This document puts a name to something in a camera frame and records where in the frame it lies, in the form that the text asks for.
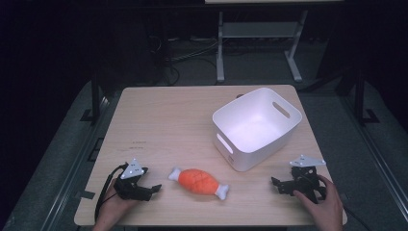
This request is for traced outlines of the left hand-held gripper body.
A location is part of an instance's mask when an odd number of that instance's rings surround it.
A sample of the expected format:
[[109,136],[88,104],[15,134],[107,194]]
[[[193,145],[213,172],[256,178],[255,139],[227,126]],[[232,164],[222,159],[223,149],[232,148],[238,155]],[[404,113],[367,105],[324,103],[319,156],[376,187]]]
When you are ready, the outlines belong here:
[[151,190],[138,185],[139,180],[147,171],[148,168],[142,167],[136,159],[126,164],[114,184],[119,197],[124,200],[149,201],[152,196]]

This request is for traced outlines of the black metal stand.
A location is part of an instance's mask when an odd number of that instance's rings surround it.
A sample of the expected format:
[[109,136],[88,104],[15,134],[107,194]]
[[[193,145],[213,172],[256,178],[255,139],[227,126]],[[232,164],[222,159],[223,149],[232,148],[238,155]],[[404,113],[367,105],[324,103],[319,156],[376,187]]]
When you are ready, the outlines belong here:
[[342,77],[336,88],[340,96],[348,96],[354,90],[353,114],[358,123],[365,126],[367,123],[378,123],[379,119],[371,109],[364,106],[365,100],[365,75],[361,70],[353,70]]
[[89,122],[94,125],[101,118],[105,112],[106,107],[109,105],[109,100],[103,94],[103,90],[100,88],[100,81],[96,74],[93,74],[90,81],[90,94],[91,94],[91,107],[85,109],[81,121]]

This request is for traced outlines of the person's right hand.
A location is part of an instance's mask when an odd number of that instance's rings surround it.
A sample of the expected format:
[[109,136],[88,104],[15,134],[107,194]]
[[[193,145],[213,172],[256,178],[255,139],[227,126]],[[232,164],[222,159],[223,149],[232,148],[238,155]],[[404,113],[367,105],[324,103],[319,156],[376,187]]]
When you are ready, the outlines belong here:
[[326,188],[326,197],[321,203],[315,204],[299,191],[294,191],[293,195],[310,213],[318,231],[343,231],[344,207],[336,186],[322,175],[319,180]]

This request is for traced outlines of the white plastic storage bin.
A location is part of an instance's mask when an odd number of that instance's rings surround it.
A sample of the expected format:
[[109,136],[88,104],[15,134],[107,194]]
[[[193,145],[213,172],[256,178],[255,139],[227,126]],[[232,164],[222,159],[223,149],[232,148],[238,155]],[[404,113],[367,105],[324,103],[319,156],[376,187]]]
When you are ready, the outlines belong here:
[[274,90],[253,90],[213,113],[214,144],[234,170],[248,171],[285,146],[302,118]]

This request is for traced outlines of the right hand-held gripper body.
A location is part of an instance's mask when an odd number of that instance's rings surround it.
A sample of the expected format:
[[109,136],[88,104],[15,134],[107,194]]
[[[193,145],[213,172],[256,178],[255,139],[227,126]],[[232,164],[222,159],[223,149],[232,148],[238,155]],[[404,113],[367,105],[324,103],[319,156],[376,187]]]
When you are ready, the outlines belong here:
[[278,192],[293,195],[294,191],[303,193],[315,204],[318,203],[316,192],[324,199],[326,197],[326,188],[320,184],[317,172],[317,166],[325,166],[323,159],[317,159],[305,155],[300,155],[293,161],[290,161],[291,175],[290,181],[278,181]]

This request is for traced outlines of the orange plush meat toy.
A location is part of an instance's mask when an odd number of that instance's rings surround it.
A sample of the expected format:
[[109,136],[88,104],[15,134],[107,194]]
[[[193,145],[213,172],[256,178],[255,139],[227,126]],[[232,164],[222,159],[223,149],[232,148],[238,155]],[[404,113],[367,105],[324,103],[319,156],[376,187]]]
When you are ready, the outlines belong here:
[[204,195],[216,195],[220,200],[225,200],[229,192],[229,186],[223,185],[210,173],[197,169],[181,169],[175,167],[169,174],[168,179],[176,181],[185,190]]

